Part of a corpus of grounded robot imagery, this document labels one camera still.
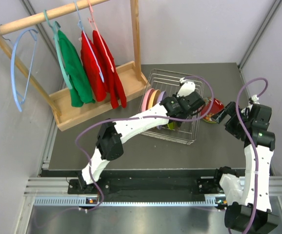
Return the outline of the red shirt right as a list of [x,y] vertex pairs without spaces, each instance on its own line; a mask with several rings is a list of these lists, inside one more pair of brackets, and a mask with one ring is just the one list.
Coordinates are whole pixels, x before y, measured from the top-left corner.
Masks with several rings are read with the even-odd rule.
[[120,100],[122,107],[126,108],[127,99],[126,99],[126,95],[125,95],[125,92],[124,92],[123,85],[121,83],[121,80],[120,80],[119,75],[118,75],[117,70],[116,70],[114,58],[112,57],[112,54],[111,54],[104,38],[102,37],[102,39],[105,43],[105,46],[106,46],[106,50],[109,54],[109,57],[110,57],[110,59],[113,63],[114,69],[115,69],[115,72],[113,73],[111,71],[111,67],[110,67],[109,62],[107,60],[107,57],[104,53],[104,49],[102,47],[102,44],[99,40],[97,31],[94,30],[92,35],[93,35],[93,43],[96,46],[96,48],[97,48],[97,50],[98,50],[98,52],[101,56],[101,66],[104,68],[104,70],[103,70],[104,75],[103,76],[104,76],[105,89],[106,89],[106,92],[109,93],[109,95],[110,95],[110,102],[111,102],[112,108],[116,109],[116,108],[119,107],[118,100]]

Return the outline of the green shirt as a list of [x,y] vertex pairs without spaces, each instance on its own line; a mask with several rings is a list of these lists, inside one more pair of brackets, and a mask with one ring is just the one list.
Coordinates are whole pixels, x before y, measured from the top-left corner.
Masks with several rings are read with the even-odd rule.
[[69,90],[72,107],[95,103],[88,77],[74,45],[61,30],[58,31],[58,38],[65,71],[72,85],[72,89]]

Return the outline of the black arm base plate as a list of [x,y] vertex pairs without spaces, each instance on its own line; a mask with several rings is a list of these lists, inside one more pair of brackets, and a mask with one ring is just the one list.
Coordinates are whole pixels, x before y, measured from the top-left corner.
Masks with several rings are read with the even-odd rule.
[[184,194],[222,194],[222,188],[213,178],[189,176],[104,177],[96,183],[85,185],[79,179],[70,181],[69,194],[97,193],[98,187],[105,195],[128,192],[182,192]]

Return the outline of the teal hanger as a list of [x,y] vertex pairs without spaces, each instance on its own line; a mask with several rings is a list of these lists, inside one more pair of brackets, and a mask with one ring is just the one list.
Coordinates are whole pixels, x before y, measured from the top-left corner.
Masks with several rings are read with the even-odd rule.
[[60,50],[60,44],[59,44],[59,36],[58,36],[58,32],[60,30],[60,24],[57,21],[54,21],[54,23],[52,24],[48,18],[47,12],[46,10],[43,10],[43,14],[44,17],[46,19],[46,22],[48,24],[48,26],[51,28],[52,32],[53,32],[53,40],[55,42],[55,49],[56,49],[56,53],[57,53],[57,57],[58,57],[58,61],[59,61],[59,66],[60,66],[60,70],[64,79],[64,82],[67,86],[67,88],[69,90],[73,89],[73,86],[70,82],[70,76],[67,74],[65,67],[64,67],[64,61],[62,58],[62,54],[61,54],[61,50]]

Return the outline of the yellow plastic plate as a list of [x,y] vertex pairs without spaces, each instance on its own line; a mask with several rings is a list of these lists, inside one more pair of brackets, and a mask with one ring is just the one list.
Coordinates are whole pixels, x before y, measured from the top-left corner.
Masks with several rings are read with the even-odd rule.
[[161,94],[161,91],[159,89],[154,90],[152,92],[152,94],[149,96],[147,110],[151,109],[152,107],[154,107],[157,104],[157,100],[160,94]]

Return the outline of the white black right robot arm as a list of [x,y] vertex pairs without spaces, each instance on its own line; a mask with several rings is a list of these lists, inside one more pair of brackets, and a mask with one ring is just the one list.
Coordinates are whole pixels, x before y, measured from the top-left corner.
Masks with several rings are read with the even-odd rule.
[[244,142],[244,183],[230,167],[217,169],[212,181],[214,190],[225,194],[224,224],[230,230],[268,234],[278,226],[279,218],[272,214],[269,199],[270,162],[276,141],[275,134],[267,130],[271,114],[268,106],[252,103],[241,110],[232,101],[213,117],[220,123],[230,116],[226,131]]

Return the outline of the purple plastic plate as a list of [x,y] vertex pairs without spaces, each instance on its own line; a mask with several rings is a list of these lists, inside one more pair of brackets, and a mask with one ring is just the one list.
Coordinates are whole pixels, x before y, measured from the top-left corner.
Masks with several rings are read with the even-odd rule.
[[[157,104],[160,103],[164,98],[166,98],[167,94],[166,94],[166,91],[161,91],[161,93],[159,94],[158,96],[158,99],[157,99]],[[162,129],[162,125],[158,125],[156,127],[158,130],[161,130]]]

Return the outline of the pink plastic plate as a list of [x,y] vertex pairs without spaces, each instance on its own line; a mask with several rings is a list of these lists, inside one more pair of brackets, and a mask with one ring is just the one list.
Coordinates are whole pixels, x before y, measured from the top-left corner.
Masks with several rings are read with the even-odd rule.
[[151,97],[153,92],[154,92],[154,89],[151,88],[148,91],[146,91],[146,93],[144,94],[144,97],[143,97],[143,100],[142,100],[142,104],[141,104],[141,112],[146,111],[147,106],[148,106],[149,98]]

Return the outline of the red shirt left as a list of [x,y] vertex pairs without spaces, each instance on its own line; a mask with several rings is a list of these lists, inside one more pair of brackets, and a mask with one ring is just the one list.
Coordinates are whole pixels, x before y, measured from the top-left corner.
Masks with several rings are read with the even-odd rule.
[[100,76],[100,72],[104,75],[101,56],[84,31],[81,32],[81,60],[96,101],[103,101],[106,98],[106,89]]

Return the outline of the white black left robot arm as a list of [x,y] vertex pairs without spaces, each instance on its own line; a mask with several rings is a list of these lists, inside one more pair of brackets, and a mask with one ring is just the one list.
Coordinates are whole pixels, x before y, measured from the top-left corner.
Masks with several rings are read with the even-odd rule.
[[181,125],[182,122],[199,120],[199,117],[194,119],[189,117],[197,115],[204,106],[203,98],[196,92],[182,97],[173,95],[133,117],[107,119],[88,127],[77,136],[76,145],[91,129],[100,126],[100,130],[92,157],[80,148],[88,157],[88,164],[78,175],[79,188],[87,194],[93,192],[102,171],[110,161],[123,155],[123,144],[132,137],[169,122]]

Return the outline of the wooden clothes rack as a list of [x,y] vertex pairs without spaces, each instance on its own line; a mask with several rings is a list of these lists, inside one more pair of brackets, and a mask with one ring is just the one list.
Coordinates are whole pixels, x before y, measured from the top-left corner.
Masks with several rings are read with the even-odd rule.
[[[19,41],[17,40],[14,43],[14,46],[10,47],[2,37],[3,35],[21,30],[23,33],[29,32],[33,39],[36,39],[35,35],[37,32],[35,29],[33,29],[33,26],[36,26],[42,22],[49,22],[52,19],[71,14],[77,10],[82,10],[85,8],[91,9],[93,5],[98,5],[101,3],[102,1],[100,0],[80,0],[76,3],[57,7],[43,13],[38,13],[0,26],[0,48],[11,60],[10,69],[14,70],[15,68],[18,68],[27,78],[27,82],[31,83],[46,100],[52,109],[57,127],[61,131],[65,131],[86,120],[109,111],[111,109],[110,99],[102,101],[98,104],[85,104],[79,109],[72,107],[67,103],[71,99],[68,91],[71,86],[69,77],[64,70],[62,70],[62,75],[66,84],[66,88],[50,95],[47,94],[44,88],[31,74],[31,68],[27,68],[17,57],[16,49]],[[137,0],[132,0],[130,2],[130,6],[135,59],[134,61],[128,62],[116,68],[128,101],[139,97],[149,86],[146,77],[141,71],[139,2]]]

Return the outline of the dark plate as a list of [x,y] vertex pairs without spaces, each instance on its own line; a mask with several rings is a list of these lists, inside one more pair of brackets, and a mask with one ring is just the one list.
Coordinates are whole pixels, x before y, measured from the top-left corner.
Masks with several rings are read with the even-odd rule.
[[182,122],[175,121],[175,130],[178,131],[180,129],[181,125],[182,125]]

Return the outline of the red floral plate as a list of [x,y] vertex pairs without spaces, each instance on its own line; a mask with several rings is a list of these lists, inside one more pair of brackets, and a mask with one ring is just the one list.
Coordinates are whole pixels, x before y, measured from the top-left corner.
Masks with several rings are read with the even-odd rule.
[[[205,107],[201,111],[201,115],[204,115],[204,113],[208,110],[210,103],[212,101],[212,98],[211,97],[205,97],[203,100],[205,102]],[[216,124],[216,121],[212,118],[212,116],[217,114],[218,112],[222,111],[223,109],[224,109],[224,104],[220,100],[218,100],[217,98],[214,98],[212,108],[210,109],[208,114],[206,114],[203,117],[203,120],[207,123]]]

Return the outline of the pink hanger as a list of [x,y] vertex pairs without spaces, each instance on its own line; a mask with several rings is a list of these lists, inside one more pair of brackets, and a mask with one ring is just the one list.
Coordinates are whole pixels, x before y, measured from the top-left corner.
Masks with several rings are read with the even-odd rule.
[[114,69],[113,63],[112,63],[112,61],[111,61],[111,59],[110,59],[110,57],[109,57],[109,54],[108,54],[108,52],[107,52],[107,50],[106,50],[105,43],[104,43],[104,41],[103,41],[103,39],[102,39],[102,37],[101,37],[101,35],[100,35],[100,33],[99,33],[98,27],[97,27],[96,22],[95,22],[95,20],[94,20],[93,9],[92,9],[92,5],[91,5],[90,0],[87,0],[87,3],[88,3],[88,5],[89,5],[89,11],[90,11],[90,16],[91,16],[90,18],[88,18],[88,21],[89,21],[89,23],[90,23],[92,29],[95,30],[95,31],[97,31],[99,40],[100,40],[100,42],[101,42],[101,44],[102,44],[102,47],[103,47],[103,49],[104,49],[104,53],[105,53],[105,55],[106,55],[106,57],[107,57],[107,60],[108,60],[108,62],[109,62],[109,65],[110,65],[110,67],[111,67],[111,71],[114,73],[114,72],[115,72],[115,69]]

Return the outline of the red shirt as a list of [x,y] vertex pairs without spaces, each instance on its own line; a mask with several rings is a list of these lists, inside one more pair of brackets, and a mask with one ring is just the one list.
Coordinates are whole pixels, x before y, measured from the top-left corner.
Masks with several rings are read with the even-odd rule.
[[118,100],[120,100],[122,107],[126,108],[127,99],[126,99],[126,95],[125,95],[125,92],[124,92],[123,85],[121,83],[121,80],[120,80],[119,75],[118,75],[117,70],[116,70],[114,58],[112,57],[112,54],[111,54],[104,38],[102,37],[102,39],[105,43],[105,46],[106,46],[106,50],[109,54],[109,57],[110,57],[110,59],[113,63],[114,69],[115,69],[115,72],[113,73],[111,71],[111,67],[110,67],[109,62],[107,60],[107,57],[104,53],[104,49],[102,47],[102,44],[99,40],[97,31],[94,30],[92,35],[93,35],[93,43],[96,46],[96,48],[97,48],[97,50],[98,50],[98,52],[101,56],[101,66],[104,68],[104,70],[103,70],[104,75],[103,76],[104,76],[105,89],[106,89],[106,92],[109,93],[109,95],[110,95],[110,102],[111,102],[112,108],[116,109],[116,108],[119,107]]
[[101,56],[84,31],[81,32],[81,60],[96,101],[103,101],[106,98],[106,89],[100,76],[100,72],[104,75]]

